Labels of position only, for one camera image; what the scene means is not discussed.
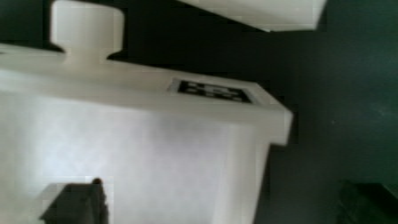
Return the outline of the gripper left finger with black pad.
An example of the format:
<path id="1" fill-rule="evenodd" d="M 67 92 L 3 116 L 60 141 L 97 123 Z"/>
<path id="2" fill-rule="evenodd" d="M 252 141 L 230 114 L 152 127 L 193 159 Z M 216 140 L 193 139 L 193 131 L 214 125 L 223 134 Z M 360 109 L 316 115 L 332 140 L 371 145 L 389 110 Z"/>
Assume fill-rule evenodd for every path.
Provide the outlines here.
<path id="1" fill-rule="evenodd" d="M 102 181 L 69 183 L 51 201 L 38 220 L 44 224 L 108 224 Z"/>

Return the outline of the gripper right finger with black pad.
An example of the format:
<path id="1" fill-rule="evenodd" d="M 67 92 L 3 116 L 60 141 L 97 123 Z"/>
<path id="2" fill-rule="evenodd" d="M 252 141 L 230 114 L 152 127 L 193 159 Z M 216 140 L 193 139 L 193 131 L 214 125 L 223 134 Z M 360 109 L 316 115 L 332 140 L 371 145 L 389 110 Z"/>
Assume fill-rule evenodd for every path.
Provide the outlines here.
<path id="1" fill-rule="evenodd" d="M 335 224 L 398 224 L 398 184 L 342 183 Z"/>

